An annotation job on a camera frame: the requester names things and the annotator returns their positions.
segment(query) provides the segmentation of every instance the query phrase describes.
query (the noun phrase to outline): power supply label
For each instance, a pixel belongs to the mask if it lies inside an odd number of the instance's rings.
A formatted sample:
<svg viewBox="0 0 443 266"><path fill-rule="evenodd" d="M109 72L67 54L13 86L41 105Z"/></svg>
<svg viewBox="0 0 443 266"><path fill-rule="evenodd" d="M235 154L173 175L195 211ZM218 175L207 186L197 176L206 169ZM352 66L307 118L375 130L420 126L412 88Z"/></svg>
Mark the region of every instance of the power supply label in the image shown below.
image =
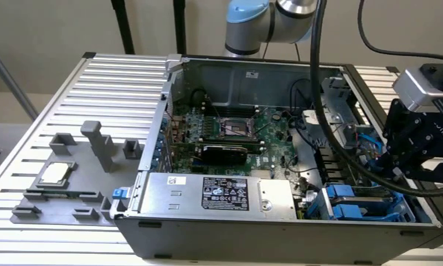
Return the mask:
<svg viewBox="0 0 443 266"><path fill-rule="evenodd" d="M247 180L203 177L202 208L248 211Z"/></svg>

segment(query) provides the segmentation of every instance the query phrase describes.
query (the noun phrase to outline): white wall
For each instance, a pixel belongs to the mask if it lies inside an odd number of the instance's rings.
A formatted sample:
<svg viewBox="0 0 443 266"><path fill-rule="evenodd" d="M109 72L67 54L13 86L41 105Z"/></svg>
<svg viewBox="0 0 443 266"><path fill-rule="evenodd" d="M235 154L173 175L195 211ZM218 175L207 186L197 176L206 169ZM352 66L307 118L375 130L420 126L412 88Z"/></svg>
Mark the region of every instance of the white wall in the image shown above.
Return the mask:
<svg viewBox="0 0 443 266"><path fill-rule="evenodd" d="M187 53L221 55L227 3L186 0ZM174 53L171 0L126 0L126 8L135 52ZM322 61L400 69L430 62L370 52L359 39L356 11L358 0L328 1ZM367 0L364 28L380 48L443 54L443 0ZM308 47L299 45L303 60ZM123 52L110 0L0 0L0 56L27 92L53 93L85 51ZM294 60L294 46L270 44L266 57Z"/></svg>

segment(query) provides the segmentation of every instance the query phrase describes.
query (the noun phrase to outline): sticker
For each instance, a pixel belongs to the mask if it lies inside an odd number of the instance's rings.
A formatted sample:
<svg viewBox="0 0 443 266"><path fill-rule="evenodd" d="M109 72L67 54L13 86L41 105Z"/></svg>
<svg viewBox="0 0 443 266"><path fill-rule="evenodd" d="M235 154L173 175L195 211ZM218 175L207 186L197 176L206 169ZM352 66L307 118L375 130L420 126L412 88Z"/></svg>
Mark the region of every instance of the sticker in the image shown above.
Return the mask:
<svg viewBox="0 0 443 266"><path fill-rule="evenodd" d="M259 76L258 72L250 72L250 71L246 72L246 77L250 79L256 79L258 76Z"/></svg>
<svg viewBox="0 0 443 266"><path fill-rule="evenodd" d="M185 185L185 176L169 176L167 185Z"/></svg>
<svg viewBox="0 0 443 266"><path fill-rule="evenodd" d="M202 208L248 211L247 180L203 177Z"/></svg>

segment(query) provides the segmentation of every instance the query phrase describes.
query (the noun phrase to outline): slotted metal table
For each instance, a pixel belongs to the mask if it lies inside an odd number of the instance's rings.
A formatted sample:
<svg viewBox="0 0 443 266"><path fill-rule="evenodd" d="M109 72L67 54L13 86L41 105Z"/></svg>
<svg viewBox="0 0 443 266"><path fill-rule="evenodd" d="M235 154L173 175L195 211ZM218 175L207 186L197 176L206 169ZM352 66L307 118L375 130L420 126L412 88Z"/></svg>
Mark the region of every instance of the slotted metal table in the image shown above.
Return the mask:
<svg viewBox="0 0 443 266"><path fill-rule="evenodd" d="M165 82L165 57L97 54L82 58L59 90L0 167L0 265L189 265L189 261L142 260L115 227L13 224L10 210L50 155L54 133L77 141L85 120L102 123L114 142L137 138L145 143L155 102ZM398 75L383 67L356 66L382 108L396 97ZM428 162L434 167L440 160ZM198 262L202 265L250 263ZM386 266L443 266L443 246L414 249Z"/></svg>

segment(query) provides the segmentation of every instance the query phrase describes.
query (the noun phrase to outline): black pole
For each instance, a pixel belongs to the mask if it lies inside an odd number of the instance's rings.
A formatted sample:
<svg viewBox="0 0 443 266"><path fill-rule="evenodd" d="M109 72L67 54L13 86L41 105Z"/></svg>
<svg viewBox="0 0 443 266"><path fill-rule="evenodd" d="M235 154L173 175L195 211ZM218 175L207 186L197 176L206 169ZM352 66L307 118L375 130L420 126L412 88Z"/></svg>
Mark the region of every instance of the black pole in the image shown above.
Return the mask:
<svg viewBox="0 0 443 266"><path fill-rule="evenodd" d="M185 0L173 0L177 53L186 54L185 43Z"/></svg>
<svg viewBox="0 0 443 266"><path fill-rule="evenodd" d="M130 25L127 23L125 0L111 0L111 6L117 15L119 35L121 35L121 41L123 43L125 54L134 54L131 30L130 30Z"/></svg>

